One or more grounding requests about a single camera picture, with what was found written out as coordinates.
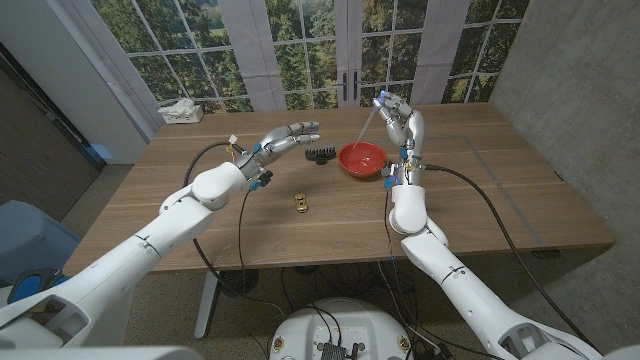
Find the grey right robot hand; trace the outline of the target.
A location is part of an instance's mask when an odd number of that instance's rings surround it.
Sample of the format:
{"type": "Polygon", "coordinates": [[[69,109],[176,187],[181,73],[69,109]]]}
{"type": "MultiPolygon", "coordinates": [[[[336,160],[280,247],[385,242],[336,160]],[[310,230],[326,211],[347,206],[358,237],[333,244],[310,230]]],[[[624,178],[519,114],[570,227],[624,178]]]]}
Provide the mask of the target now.
{"type": "Polygon", "coordinates": [[[373,105],[386,124],[391,142],[401,150],[396,177],[402,184],[419,186],[425,134],[422,114],[400,96],[384,90],[373,99],[373,105]]]}

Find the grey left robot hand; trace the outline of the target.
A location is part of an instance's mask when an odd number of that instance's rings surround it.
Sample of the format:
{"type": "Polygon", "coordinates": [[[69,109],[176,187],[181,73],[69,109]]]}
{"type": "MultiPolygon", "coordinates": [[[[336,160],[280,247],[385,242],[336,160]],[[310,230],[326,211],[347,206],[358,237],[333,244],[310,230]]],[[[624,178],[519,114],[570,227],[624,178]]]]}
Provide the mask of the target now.
{"type": "Polygon", "coordinates": [[[249,153],[241,155],[235,165],[246,179],[250,179],[291,149],[318,140],[319,127],[319,122],[298,122],[275,128],[256,143],[249,153]]]}

